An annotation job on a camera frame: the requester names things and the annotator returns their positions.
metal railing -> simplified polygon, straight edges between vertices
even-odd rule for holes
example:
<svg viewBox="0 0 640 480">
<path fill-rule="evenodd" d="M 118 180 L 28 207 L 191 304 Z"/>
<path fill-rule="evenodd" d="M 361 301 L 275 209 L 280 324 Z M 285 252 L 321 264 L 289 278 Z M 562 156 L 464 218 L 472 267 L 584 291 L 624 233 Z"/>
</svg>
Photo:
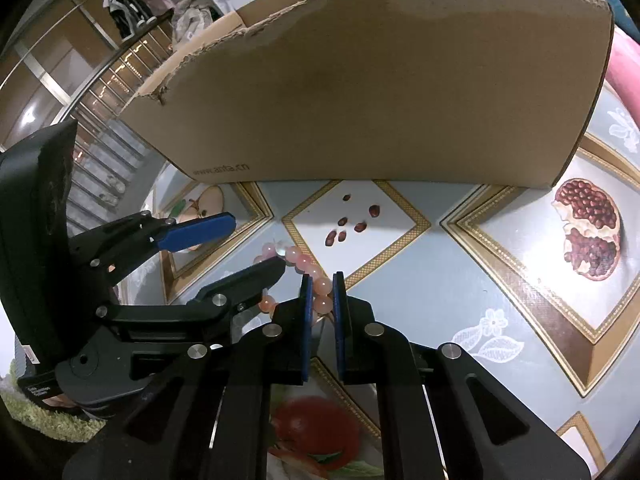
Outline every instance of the metal railing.
<svg viewBox="0 0 640 480">
<path fill-rule="evenodd" d="M 120 216 L 118 204 L 151 150 L 118 116 L 136 89 L 171 55 L 171 38 L 161 27 L 169 16 L 158 17 L 124 41 L 53 121 L 78 120 L 66 204 L 71 235 Z"/>
</svg>

pink bead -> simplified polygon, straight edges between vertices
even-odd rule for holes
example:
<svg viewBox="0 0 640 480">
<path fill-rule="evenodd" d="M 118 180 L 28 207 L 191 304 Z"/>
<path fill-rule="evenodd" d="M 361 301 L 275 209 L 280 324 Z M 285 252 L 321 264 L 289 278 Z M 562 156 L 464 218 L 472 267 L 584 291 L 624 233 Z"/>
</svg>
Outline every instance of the pink bead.
<svg viewBox="0 0 640 480">
<path fill-rule="evenodd" d="M 334 309 L 334 302 L 326 296 L 316 296 L 313 308 L 318 314 L 328 314 Z"/>
<path fill-rule="evenodd" d="M 264 244 L 262 246 L 262 257 L 266 260 L 273 258 L 276 255 L 276 244 Z"/>
<path fill-rule="evenodd" d="M 322 278 L 322 269 L 317 265 L 311 264 L 306 267 L 305 272 L 315 281 Z"/>
<path fill-rule="evenodd" d="M 334 284 L 329 278 L 321 276 L 314 280 L 314 292 L 318 296 L 327 296 L 334 288 Z"/>
<path fill-rule="evenodd" d="M 291 247 L 287 247 L 287 252 L 284 255 L 284 259 L 287 260 L 290 264 L 295 264 L 300 257 L 300 254 L 302 254 L 300 248 L 292 245 Z"/>
<path fill-rule="evenodd" d="M 301 272 L 306 272 L 306 268 L 311 265 L 311 257 L 308 254 L 300 253 L 296 260 L 296 269 Z"/>
<path fill-rule="evenodd" d="M 265 294 L 262 297 L 262 301 L 258 303 L 258 308 L 263 312 L 271 313 L 276 308 L 276 305 L 276 300 L 274 300 L 273 297 L 269 296 L 268 294 Z"/>
</svg>

silver bolt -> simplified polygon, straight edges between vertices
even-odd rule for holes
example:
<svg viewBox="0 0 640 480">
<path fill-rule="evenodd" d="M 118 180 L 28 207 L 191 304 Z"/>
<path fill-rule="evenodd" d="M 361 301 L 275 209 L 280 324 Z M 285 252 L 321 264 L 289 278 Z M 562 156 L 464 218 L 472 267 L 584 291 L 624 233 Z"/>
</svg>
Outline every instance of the silver bolt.
<svg viewBox="0 0 640 480">
<path fill-rule="evenodd" d="M 211 303 L 215 306 L 223 306 L 226 304 L 226 296 L 224 294 L 214 294 Z"/>
<path fill-rule="evenodd" d="M 372 337 L 377 337 L 385 333 L 385 327 L 380 325 L 380 323 L 369 323 L 365 325 L 364 332 Z"/>
<path fill-rule="evenodd" d="M 187 355 L 191 359 L 200 359 L 205 355 L 207 355 L 207 347 L 204 345 L 201 345 L 200 343 L 191 345 L 187 350 Z"/>
<path fill-rule="evenodd" d="M 262 333 L 267 337 L 277 337 L 282 334 L 282 327 L 277 323 L 269 323 L 262 327 Z"/>
<path fill-rule="evenodd" d="M 457 359 L 462 355 L 462 350 L 455 343 L 444 343 L 441 352 L 447 359 Z"/>
</svg>

